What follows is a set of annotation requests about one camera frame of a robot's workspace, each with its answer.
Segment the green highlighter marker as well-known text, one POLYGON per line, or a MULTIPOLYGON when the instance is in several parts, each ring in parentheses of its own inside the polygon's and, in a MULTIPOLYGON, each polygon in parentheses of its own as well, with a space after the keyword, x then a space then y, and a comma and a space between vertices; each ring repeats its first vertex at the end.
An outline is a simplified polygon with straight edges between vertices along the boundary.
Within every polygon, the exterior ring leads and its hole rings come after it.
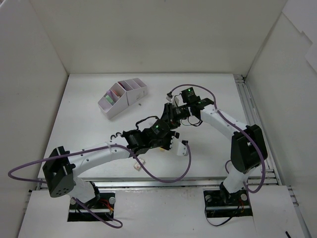
POLYGON ((114 105, 114 100, 109 96, 109 95, 105 95, 105 99, 111 104, 114 105))

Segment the pink purple highlighter marker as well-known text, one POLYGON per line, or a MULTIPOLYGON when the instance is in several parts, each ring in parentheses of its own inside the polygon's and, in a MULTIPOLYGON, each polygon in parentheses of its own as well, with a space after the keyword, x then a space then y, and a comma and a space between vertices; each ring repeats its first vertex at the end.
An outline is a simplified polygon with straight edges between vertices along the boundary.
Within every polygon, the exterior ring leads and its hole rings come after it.
POLYGON ((113 93, 112 93, 111 90, 108 90, 108 91, 107 91, 107 95, 109 95, 111 98, 113 98, 113 93))

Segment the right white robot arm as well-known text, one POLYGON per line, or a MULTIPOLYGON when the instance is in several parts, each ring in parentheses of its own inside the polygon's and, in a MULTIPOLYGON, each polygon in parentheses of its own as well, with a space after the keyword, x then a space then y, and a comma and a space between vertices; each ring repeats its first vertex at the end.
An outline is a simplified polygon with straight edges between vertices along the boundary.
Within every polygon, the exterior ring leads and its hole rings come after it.
POLYGON ((224 204, 231 204, 237 198, 237 192, 246 189, 249 193, 260 191, 265 180, 265 160, 268 157, 262 129, 257 125, 247 125, 229 116, 217 106, 215 95, 201 99, 195 94, 194 84, 185 84, 186 89, 180 95, 183 105, 178 105, 176 96, 168 92, 168 103, 162 116, 174 126, 191 116, 215 128, 231 142, 230 161, 232 168, 221 185, 219 198, 224 204), (260 184, 250 189, 248 179, 255 168, 262 168, 260 184))

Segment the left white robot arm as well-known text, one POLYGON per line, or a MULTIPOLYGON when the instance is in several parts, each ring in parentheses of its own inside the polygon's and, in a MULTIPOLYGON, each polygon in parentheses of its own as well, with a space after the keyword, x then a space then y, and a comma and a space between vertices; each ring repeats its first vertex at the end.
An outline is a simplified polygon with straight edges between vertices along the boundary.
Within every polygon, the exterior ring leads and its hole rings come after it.
POLYGON ((69 195, 80 200, 86 207, 93 208, 99 202, 99 195, 91 182, 79 177, 82 173, 159 147, 177 156, 184 156, 187 147, 178 138, 178 132, 172 131, 162 120, 157 120, 149 128, 122 132, 116 138, 104 142, 100 150, 83 149, 72 156, 64 147, 57 147, 42 167, 50 196, 56 198, 69 195))

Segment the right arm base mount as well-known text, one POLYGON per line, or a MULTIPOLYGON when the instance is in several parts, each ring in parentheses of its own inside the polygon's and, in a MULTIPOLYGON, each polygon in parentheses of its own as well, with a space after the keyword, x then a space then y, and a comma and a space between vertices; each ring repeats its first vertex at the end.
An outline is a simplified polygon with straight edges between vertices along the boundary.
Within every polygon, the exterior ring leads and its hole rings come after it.
POLYGON ((253 216, 246 190, 241 190, 224 201, 220 190, 204 190, 206 215, 208 218, 230 218, 253 216))

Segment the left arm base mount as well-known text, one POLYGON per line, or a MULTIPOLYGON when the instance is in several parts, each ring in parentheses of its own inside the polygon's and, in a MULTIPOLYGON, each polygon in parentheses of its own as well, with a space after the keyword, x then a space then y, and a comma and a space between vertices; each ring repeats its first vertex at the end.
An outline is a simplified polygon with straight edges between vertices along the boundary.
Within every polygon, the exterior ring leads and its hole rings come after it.
MULTIPOLYGON (((98 221, 86 209, 71 200, 68 211, 68 222, 95 222, 98 221)), ((114 218, 114 192, 101 192, 100 197, 91 202, 87 202, 85 206, 89 208, 94 214, 105 221, 110 221, 114 218)))

